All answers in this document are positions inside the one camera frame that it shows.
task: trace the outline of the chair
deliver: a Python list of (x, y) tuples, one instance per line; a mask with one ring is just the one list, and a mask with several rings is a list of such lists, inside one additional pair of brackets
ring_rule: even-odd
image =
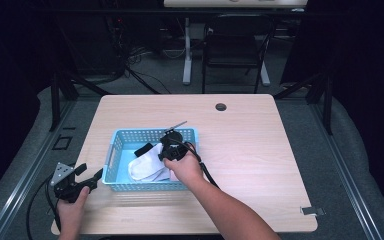
[(258, 69), (254, 85), (257, 93), (264, 54), (274, 33), (274, 21), (261, 14), (222, 14), (204, 27), (202, 93), (207, 67)]

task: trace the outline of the basket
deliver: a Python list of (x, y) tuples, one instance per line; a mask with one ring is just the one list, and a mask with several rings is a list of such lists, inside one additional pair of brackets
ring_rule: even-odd
[[(103, 168), (102, 182), (113, 191), (175, 191), (186, 190), (179, 181), (161, 180), (140, 182), (133, 180), (128, 173), (128, 165), (136, 158), (134, 152), (146, 143), (160, 142), (165, 129), (118, 129), (114, 132)], [(184, 141), (191, 142), (198, 150), (198, 134), (194, 128), (176, 128)]]

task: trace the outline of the gray floor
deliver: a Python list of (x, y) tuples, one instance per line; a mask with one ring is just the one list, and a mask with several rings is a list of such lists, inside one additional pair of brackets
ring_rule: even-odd
[[(259, 94), (276, 94), (283, 89), (279, 86), (279, 81), (290, 47), (291, 43), (285, 41), (271, 42), (266, 65), (272, 85), (260, 87)], [(172, 59), (164, 55), (144, 54), (141, 61), (131, 67), (158, 78), (172, 94), (199, 94), (201, 91), (200, 51), (195, 50), (193, 56), (192, 83), (189, 86), (182, 84), (183, 56)], [(255, 72), (251, 72), (249, 77), (253, 78), (254, 74)], [(210, 76), (216, 79), (220, 75), (218, 72), (213, 72)], [(242, 78), (243, 73), (232, 71), (223, 73), (223, 77), (232, 77), (232, 81), (235, 81)], [(155, 89), (167, 94), (167, 90), (160, 82), (146, 76), (143, 78)], [(152, 94), (133, 77), (123, 77), (117, 81), (102, 84), (100, 87), (115, 94)], [(39, 116), (0, 182), (0, 239), (27, 239), (26, 211), (34, 191), (49, 174), (53, 173), (57, 162), (76, 161), (99, 103), (99, 97), (95, 93), (83, 86), (77, 86), (77, 88), (81, 93), (78, 101), (66, 102), (62, 99), (63, 105), (65, 103), (63, 111), (65, 117), (60, 128), (54, 133), (48, 132), (51, 126), (50, 90), (45, 89), (39, 94), (42, 103)], [(302, 89), (288, 99), (277, 100), (276, 104), (310, 201), (313, 206), (324, 208), (327, 214), (317, 218), (319, 227), (316, 231), (281, 233), (281, 237), (283, 239), (384, 239), (384, 198), (368, 172), (364, 145), (355, 126), (342, 106), (334, 101), (332, 110), (334, 135), (327, 136), (320, 127), (319, 107), (307, 105), (302, 98), (305, 93), (306, 90)], [(71, 136), (72, 142), (67, 150), (52, 150), (56, 137), (60, 134)], [(355, 192), (349, 191), (349, 179), (344, 180), (344, 169), (341, 168), (341, 164), (338, 164), (338, 156), (332, 150), (332, 144), (339, 149), (339, 158), (345, 162), (346, 170), (349, 170), (352, 176), (352, 183), (357, 186), (357, 193), (360, 194), (357, 197), (354, 196)], [(366, 215), (359, 213), (361, 209), (366, 212)], [(34, 239), (57, 238), (50, 233), (53, 218), (47, 211), (48, 207), (41, 190), (35, 198), (30, 214), (30, 228)], [(361, 219), (362, 216), (369, 216), (372, 219)], [(371, 222), (372, 225), (369, 223), (367, 227), (362, 224), (364, 221)], [(101, 237), (103, 236), (82, 236), (82, 239)], [(138, 238), (125, 236), (121, 239)], [(141, 239), (156, 239), (156, 237), (149, 236)], [(203, 238), (172, 236), (170, 239)]]

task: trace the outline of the human arm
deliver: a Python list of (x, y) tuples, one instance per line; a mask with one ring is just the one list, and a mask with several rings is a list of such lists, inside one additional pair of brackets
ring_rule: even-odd
[(84, 205), (89, 192), (89, 187), (83, 187), (75, 203), (69, 203), (64, 200), (58, 201), (57, 209), (61, 221), (59, 240), (78, 239), (84, 214)]
[(195, 195), (226, 239), (280, 239), (249, 206), (207, 182), (196, 157), (188, 152), (180, 161), (164, 164)]

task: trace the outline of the white towel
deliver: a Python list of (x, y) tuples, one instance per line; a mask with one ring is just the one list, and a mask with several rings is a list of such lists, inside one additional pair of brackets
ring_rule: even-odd
[(153, 182), (170, 178), (170, 170), (158, 158), (163, 145), (158, 143), (147, 153), (129, 163), (129, 174), (133, 180)]

